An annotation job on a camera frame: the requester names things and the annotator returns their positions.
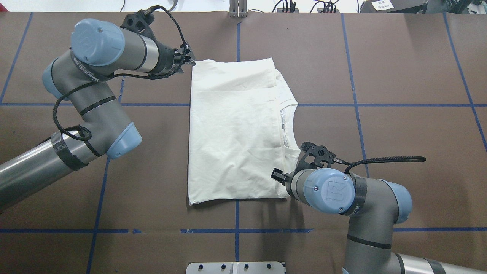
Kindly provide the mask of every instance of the white cloth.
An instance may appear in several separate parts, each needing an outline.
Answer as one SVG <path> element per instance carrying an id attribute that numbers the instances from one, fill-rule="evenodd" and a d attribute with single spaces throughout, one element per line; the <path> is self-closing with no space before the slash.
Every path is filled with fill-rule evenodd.
<path id="1" fill-rule="evenodd" d="M 188 197 L 284 198 L 272 170 L 294 170 L 298 102 L 271 58 L 197 61 L 191 81 Z"/>

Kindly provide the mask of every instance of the sticker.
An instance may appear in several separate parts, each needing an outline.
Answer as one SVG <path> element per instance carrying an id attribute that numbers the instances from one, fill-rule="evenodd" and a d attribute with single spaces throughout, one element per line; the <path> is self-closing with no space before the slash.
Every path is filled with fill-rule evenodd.
<path id="1" fill-rule="evenodd" d="M 375 10 L 388 10 L 394 8 L 390 0 L 380 0 L 372 2 Z"/>

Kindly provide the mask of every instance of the white bracket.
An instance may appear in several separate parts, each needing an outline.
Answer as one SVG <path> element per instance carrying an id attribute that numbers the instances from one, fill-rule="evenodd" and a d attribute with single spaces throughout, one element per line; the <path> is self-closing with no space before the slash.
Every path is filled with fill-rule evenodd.
<path id="1" fill-rule="evenodd" d="M 247 17 L 247 0 L 230 0 L 230 17 Z"/>
<path id="2" fill-rule="evenodd" d="M 286 274 L 280 262 L 190 263 L 186 274 Z"/>

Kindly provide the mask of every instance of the white mounting plate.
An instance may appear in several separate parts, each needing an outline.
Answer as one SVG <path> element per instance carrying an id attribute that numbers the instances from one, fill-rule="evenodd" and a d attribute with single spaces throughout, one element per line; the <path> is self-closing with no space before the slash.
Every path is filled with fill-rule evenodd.
<path id="1" fill-rule="evenodd" d="M 286 274 L 286 264 L 280 262 L 190 263 L 186 268 L 186 274 Z"/>

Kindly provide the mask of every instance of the blue joint cap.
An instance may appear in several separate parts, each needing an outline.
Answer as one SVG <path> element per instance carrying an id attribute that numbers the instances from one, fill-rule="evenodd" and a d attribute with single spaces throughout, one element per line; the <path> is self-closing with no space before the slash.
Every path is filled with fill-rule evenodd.
<path id="1" fill-rule="evenodd" d="M 110 159 L 117 159 L 140 145 L 141 142 L 142 137 L 133 122 L 131 122 L 110 146 L 107 156 Z"/>
<path id="2" fill-rule="evenodd" d="M 47 91 L 54 95 L 57 99 L 61 98 L 62 94 L 57 90 L 56 86 L 54 85 L 53 81 L 53 64 L 57 60 L 54 59 L 44 70 L 42 73 L 42 83 L 44 84 L 44 87 L 47 89 Z"/>
<path id="3" fill-rule="evenodd" d="M 122 55 L 125 37 L 113 23 L 83 19 L 71 33 L 71 48 L 81 61 L 92 66 L 106 66 Z"/>
<path id="4" fill-rule="evenodd" d="M 409 217 L 409 213 L 412 211 L 411 194 L 409 194 L 409 191 L 402 185 L 391 183 L 386 180 L 381 181 L 384 181 L 389 185 L 396 197 L 397 206 L 399 208 L 399 216 L 397 217 L 396 224 L 405 222 Z"/>
<path id="5" fill-rule="evenodd" d="M 354 183 L 349 176 L 336 169 L 318 169 L 304 182 L 304 196 L 316 210 L 339 214 L 350 208 L 354 201 Z"/>

